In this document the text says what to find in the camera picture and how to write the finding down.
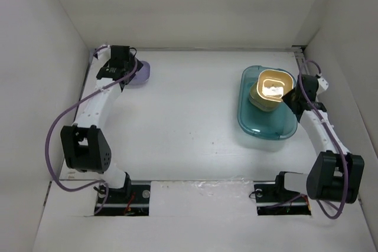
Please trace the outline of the yellow plate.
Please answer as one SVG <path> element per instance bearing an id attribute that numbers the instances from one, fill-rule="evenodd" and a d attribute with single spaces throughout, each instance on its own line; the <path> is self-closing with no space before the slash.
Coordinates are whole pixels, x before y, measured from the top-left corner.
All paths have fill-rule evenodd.
<path id="1" fill-rule="evenodd" d="M 295 87 L 294 78 L 286 71 L 267 69 L 258 77 L 256 91 L 259 97 L 270 102 L 282 102 L 284 95 Z"/>

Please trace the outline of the purple plate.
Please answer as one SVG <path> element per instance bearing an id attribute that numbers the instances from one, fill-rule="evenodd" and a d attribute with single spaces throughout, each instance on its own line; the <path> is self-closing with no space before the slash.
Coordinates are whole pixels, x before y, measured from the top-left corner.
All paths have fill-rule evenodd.
<path id="1" fill-rule="evenodd" d="M 127 89 L 139 88 L 148 82 L 151 73 L 151 66 L 147 61 L 141 61 L 142 68 L 136 72 L 134 78 L 125 87 Z"/>

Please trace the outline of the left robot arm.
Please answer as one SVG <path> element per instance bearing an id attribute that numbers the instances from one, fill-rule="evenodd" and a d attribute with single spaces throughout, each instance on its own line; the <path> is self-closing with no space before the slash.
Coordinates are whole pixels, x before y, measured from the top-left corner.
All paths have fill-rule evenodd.
<path id="1" fill-rule="evenodd" d="M 102 127 L 114 102 L 142 67 L 136 49 L 111 45 L 110 57 L 96 75 L 94 92 L 89 95 L 86 107 L 71 126 L 64 126 L 60 132 L 67 167 L 98 173 L 108 184 L 111 196 L 121 203 L 131 197 L 130 177 L 112 162 L 112 151 Z"/>

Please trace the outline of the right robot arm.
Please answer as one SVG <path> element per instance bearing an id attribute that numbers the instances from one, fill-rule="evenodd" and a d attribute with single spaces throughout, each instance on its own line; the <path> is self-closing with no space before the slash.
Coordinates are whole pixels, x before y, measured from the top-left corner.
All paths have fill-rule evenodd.
<path id="1" fill-rule="evenodd" d="M 283 102 L 305 129 L 317 154 L 306 181 L 307 195 L 314 200 L 352 204 L 359 193 L 364 160 L 343 145 L 329 122 L 327 109 L 315 101 L 318 91 L 327 86 L 320 76 L 300 74 Z"/>

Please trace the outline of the green plate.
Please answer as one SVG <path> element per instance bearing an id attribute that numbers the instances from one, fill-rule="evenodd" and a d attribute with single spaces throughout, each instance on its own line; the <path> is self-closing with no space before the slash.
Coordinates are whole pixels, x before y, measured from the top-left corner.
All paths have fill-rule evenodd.
<path id="1" fill-rule="evenodd" d="M 249 101 L 255 107 L 257 107 L 258 109 L 264 112 L 272 112 L 279 106 L 280 103 L 282 103 L 282 99 L 276 102 L 276 101 L 266 100 L 260 97 L 260 95 L 258 95 L 257 87 L 255 85 L 253 85 L 249 90 Z"/>

